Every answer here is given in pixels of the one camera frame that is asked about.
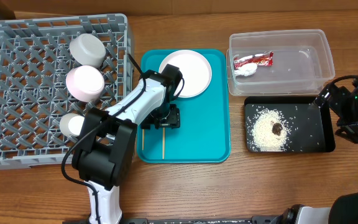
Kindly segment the wooden chopstick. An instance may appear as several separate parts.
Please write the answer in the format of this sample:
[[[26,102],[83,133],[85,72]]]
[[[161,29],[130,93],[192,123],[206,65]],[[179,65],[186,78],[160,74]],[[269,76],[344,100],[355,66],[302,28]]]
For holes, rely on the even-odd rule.
[[[165,128],[162,129],[162,159],[165,159]]]
[[[145,130],[142,129],[142,150],[144,150],[144,143],[145,143]]]

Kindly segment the brown food scrap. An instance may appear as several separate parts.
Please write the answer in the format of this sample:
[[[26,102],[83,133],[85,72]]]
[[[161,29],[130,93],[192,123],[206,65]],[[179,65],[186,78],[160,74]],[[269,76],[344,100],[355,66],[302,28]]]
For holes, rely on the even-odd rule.
[[[280,136],[283,131],[283,126],[281,123],[274,123],[272,126],[272,133],[274,135]]]

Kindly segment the white rice pile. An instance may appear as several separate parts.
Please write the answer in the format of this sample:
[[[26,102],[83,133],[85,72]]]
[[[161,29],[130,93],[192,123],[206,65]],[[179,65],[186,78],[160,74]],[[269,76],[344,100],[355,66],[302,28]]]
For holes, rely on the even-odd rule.
[[[289,150],[290,135],[293,132],[293,123],[283,111],[276,108],[251,104],[246,106],[247,145],[254,152],[285,152]],[[283,131],[280,136],[272,133],[274,123],[281,123]]]

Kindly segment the white tissue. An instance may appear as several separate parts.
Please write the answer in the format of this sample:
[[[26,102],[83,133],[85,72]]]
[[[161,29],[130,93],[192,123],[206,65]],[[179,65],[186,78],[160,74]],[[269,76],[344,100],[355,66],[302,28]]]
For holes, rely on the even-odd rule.
[[[239,68],[235,69],[234,75],[236,77],[243,76],[248,77],[253,75],[258,68],[258,65],[256,63],[246,63],[244,65],[241,65]]]

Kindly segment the red snack wrapper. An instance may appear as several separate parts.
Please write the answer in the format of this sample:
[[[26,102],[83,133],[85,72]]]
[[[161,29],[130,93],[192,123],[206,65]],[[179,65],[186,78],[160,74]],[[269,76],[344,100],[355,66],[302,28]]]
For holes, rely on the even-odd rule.
[[[273,52],[264,52],[261,54],[248,55],[241,58],[234,58],[234,68],[239,69],[245,64],[255,63],[257,66],[272,66],[273,65]]]

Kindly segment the pink small bowl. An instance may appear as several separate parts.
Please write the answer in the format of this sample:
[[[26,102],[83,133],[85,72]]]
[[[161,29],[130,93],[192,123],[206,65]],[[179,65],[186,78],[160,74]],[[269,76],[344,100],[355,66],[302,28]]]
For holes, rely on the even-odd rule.
[[[89,65],[70,70],[65,82],[69,93],[82,102],[97,100],[105,86],[101,72]]]

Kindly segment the white cup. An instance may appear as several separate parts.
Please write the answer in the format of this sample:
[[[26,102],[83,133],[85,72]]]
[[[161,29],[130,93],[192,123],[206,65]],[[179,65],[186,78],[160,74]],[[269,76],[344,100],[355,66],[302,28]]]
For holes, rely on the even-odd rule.
[[[60,131],[64,136],[77,137],[81,133],[85,117],[82,115],[68,113],[62,116],[59,122]]]

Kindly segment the grey bowl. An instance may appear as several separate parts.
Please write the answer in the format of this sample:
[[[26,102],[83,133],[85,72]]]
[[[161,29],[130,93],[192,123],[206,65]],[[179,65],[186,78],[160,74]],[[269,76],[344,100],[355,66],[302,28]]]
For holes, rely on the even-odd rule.
[[[81,65],[99,68],[106,56],[103,43],[92,34],[81,34],[74,38],[69,45],[73,58]]]

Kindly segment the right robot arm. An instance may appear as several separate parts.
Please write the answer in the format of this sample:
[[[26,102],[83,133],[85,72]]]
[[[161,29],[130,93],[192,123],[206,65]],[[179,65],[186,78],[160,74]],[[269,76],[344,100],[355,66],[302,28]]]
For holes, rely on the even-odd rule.
[[[336,135],[358,144],[358,76],[339,77],[327,84],[312,102],[329,108],[339,117]],[[331,207],[294,205],[273,218],[271,224],[358,223],[358,193],[339,197]]]

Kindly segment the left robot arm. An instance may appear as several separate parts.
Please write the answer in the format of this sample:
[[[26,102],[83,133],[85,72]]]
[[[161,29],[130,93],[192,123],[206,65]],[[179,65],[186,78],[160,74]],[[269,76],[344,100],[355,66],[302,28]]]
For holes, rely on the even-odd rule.
[[[68,151],[78,171],[77,184],[87,187],[91,213],[85,223],[119,223],[119,186],[129,171],[137,130],[179,128],[180,110],[174,104],[185,81],[178,67],[147,70],[138,86],[118,104],[90,109],[75,145]]]

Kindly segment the grey dishwasher rack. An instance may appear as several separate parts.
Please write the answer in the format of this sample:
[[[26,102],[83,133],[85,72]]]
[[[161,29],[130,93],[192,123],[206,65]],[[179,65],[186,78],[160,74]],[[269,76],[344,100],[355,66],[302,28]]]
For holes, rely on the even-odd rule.
[[[100,71],[105,87],[91,103],[67,90],[78,66],[69,45],[91,34],[106,48]],[[106,109],[132,89],[134,36],[123,14],[0,21],[0,170],[61,163],[75,138],[59,122],[67,113]]]

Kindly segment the teal plastic tray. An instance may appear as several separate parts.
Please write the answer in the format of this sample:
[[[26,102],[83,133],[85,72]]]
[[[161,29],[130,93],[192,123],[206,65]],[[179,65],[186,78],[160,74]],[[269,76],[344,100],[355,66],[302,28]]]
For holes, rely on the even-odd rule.
[[[229,92],[226,58],[216,49],[197,49],[212,68],[212,79],[202,94],[174,101],[180,109],[181,126],[165,129],[165,159],[162,159],[162,129],[137,134],[137,155],[148,163],[220,163],[231,153]]]

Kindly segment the clear plastic bin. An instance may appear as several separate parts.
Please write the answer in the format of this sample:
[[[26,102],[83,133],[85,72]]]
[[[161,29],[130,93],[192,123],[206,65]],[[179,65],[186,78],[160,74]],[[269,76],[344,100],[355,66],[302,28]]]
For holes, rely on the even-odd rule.
[[[270,57],[270,65],[259,65],[244,76],[236,60]],[[273,30],[233,34],[229,38],[227,79],[230,94],[314,95],[335,77],[331,49],[321,29]]]

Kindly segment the large white plate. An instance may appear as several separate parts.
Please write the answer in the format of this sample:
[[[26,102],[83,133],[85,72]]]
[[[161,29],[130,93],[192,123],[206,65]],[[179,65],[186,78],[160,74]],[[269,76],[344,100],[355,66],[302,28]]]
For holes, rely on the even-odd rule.
[[[212,79],[212,68],[207,59],[194,50],[177,50],[166,56],[159,67],[161,73],[167,64],[178,67],[185,84],[181,81],[175,95],[181,90],[179,98],[191,98],[204,92]]]

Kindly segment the black tray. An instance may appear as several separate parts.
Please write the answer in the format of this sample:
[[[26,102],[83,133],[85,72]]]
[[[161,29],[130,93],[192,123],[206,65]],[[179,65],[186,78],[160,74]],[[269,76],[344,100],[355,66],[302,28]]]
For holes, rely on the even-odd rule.
[[[312,105],[314,99],[313,96],[250,96],[244,101],[245,127],[246,106],[257,104],[276,108],[293,123],[292,143],[289,150],[283,153],[332,152],[335,140],[329,106],[317,108]],[[246,146],[250,151],[247,136],[246,129]]]

